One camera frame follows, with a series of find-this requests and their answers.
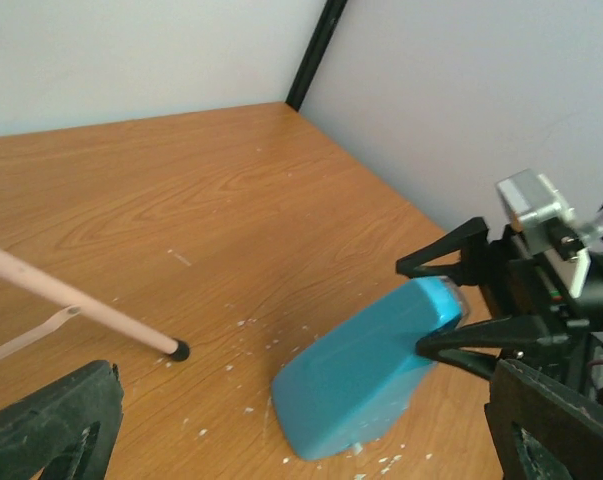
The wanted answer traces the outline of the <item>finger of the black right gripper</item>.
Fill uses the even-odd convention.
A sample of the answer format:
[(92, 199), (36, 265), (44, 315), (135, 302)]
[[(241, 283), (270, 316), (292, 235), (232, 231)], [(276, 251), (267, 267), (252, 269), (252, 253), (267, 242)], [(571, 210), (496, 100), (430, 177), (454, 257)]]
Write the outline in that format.
[(433, 243), (395, 262), (395, 272), (409, 279), (443, 276), (457, 286), (484, 288), (489, 283), (488, 226), (473, 217)]
[(498, 362), (523, 353), (534, 366), (551, 357), (551, 330), (535, 315), (508, 316), (459, 328), (441, 327), (419, 339), (416, 353), (490, 380)]

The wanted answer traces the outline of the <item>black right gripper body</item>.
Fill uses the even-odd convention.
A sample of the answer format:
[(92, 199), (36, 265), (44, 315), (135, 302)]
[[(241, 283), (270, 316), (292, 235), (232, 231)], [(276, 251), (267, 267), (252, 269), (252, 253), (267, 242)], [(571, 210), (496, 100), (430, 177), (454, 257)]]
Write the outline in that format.
[(490, 282), (481, 292), (496, 317), (532, 316), (540, 332), (503, 349), (527, 365), (586, 395), (595, 388), (588, 363), (595, 359), (594, 333), (603, 333), (603, 252), (588, 253), (581, 295), (569, 293), (558, 269), (530, 255), (521, 234), (507, 226), (489, 245)]

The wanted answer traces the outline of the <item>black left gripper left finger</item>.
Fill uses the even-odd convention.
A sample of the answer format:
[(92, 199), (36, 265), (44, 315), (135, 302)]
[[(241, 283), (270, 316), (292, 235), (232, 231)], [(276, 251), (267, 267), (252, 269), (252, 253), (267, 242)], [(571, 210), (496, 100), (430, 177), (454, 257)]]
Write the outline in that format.
[(0, 410), (0, 479), (103, 479), (123, 419), (118, 367), (91, 361)]

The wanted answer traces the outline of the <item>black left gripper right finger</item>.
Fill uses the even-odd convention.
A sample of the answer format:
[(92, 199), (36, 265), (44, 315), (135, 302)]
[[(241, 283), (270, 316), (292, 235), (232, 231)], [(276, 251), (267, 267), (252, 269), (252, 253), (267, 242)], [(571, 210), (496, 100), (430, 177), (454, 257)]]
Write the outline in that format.
[(505, 479), (603, 479), (603, 405), (500, 361), (485, 416)]

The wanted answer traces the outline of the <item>pink music stand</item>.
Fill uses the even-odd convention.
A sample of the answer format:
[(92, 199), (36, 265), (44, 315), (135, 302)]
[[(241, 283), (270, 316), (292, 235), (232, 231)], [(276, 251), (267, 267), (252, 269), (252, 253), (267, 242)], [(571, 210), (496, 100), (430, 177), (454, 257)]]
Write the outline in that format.
[(0, 249), (0, 278), (61, 307), (44, 323), (0, 346), (0, 361), (83, 315), (162, 352), (176, 362), (189, 358), (186, 342), (171, 338)]

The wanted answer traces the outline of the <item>blue metronome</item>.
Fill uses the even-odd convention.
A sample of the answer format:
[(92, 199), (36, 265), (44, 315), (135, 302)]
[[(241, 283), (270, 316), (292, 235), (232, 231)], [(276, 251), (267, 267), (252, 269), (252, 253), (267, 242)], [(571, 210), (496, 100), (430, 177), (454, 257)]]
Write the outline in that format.
[(409, 406), (433, 361), (417, 342), (469, 314), (447, 277), (410, 280), (315, 340), (271, 384), (294, 454), (314, 461), (383, 437)]

